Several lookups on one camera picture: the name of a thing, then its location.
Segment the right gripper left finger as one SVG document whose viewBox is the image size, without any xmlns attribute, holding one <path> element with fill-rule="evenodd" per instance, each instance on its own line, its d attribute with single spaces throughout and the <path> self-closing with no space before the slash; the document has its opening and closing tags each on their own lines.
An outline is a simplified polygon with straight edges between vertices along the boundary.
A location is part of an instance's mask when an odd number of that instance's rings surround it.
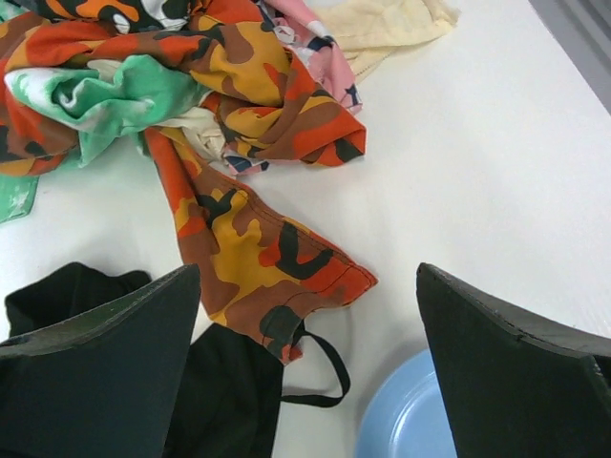
<svg viewBox="0 0 611 458">
<path fill-rule="evenodd" d="M 200 304 L 200 273 L 152 280 L 73 262 L 6 297 L 5 457 L 159 457 Z"/>
</svg>

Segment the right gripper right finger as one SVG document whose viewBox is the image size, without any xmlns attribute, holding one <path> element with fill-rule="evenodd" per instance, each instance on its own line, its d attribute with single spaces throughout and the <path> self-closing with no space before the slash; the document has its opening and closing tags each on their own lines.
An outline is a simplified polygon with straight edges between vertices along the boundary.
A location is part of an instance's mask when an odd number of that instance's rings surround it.
<svg viewBox="0 0 611 458">
<path fill-rule="evenodd" d="M 416 297 L 458 456 L 609 456 L 609 339 L 428 263 Z"/>
</svg>

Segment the orange yellow brown camouflage cloth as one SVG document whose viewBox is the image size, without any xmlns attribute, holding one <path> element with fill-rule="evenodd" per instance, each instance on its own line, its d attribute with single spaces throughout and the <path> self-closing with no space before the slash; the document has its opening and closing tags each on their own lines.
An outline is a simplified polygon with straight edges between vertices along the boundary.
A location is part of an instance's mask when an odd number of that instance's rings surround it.
<svg viewBox="0 0 611 458">
<path fill-rule="evenodd" d="M 192 19 L 179 31 L 123 34 L 105 21 L 52 21 L 16 2 L 1 5 L 1 79 L 19 69 L 84 69 L 91 61 L 123 62 L 142 54 L 195 79 L 185 68 L 183 47 Z M 157 167 L 182 259 L 200 269 L 209 318 L 289 363 L 301 355 L 297 333 L 310 313 L 354 302 L 375 278 L 340 248 L 215 169 L 211 160 L 198 169 L 163 167 L 154 160 L 147 131 L 183 129 L 212 94 L 208 90 L 198 106 L 145 129 L 137 146 Z"/>
</svg>

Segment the black orange white camouflage cloth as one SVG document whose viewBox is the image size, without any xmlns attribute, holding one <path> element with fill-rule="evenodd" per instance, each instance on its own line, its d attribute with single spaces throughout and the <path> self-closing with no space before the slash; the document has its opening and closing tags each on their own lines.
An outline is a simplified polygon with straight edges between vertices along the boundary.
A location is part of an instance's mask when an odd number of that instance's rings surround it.
<svg viewBox="0 0 611 458">
<path fill-rule="evenodd" d="M 263 19 L 257 5 L 251 1 L 73 0 L 17 1 L 15 4 L 52 21 L 105 21 L 123 34 L 179 31 L 199 14 L 223 24 Z"/>
</svg>

